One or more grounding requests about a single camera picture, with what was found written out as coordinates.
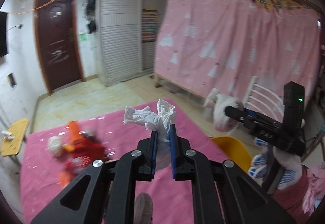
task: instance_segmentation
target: yellow chair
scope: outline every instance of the yellow chair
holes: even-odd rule
[[[233,160],[246,173],[251,167],[251,155],[245,145],[238,139],[231,136],[220,136],[210,138],[213,143]]]

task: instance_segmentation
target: television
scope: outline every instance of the television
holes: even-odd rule
[[[8,53],[7,50],[7,13],[0,12],[0,58]]]

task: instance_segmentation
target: yellow folding table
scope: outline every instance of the yellow folding table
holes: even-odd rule
[[[15,121],[8,129],[8,132],[11,132],[14,137],[12,140],[7,140],[5,137],[2,140],[1,144],[1,155],[9,156],[14,162],[19,166],[21,165],[18,161],[16,155],[19,154],[22,142],[26,140],[25,133],[29,124],[27,118]]]

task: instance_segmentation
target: blue gripper pad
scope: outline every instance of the blue gripper pad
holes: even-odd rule
[[[170,156],[172,161],[173,179],[176,179],[176,148],[177,135],[174,133],[173,126],[169,127]]]
[[[257,118],[255,111],[244,108],[244,112],[248,115],[251,115],[253,118]]]
[[[156,160],[157,160],[157,142],[158,142],[158,132],[153,131],[154,141],[152,146],[152,156],[151,156],[151,178],[153,179],[156,172]]]

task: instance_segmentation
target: dark brown door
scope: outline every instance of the dark brown door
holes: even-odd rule
[[[36,0],[36,5],[49,1]],[[50,90],[81,79],[73,32],[73,1],[56,0],[37,11],[38,49]]]

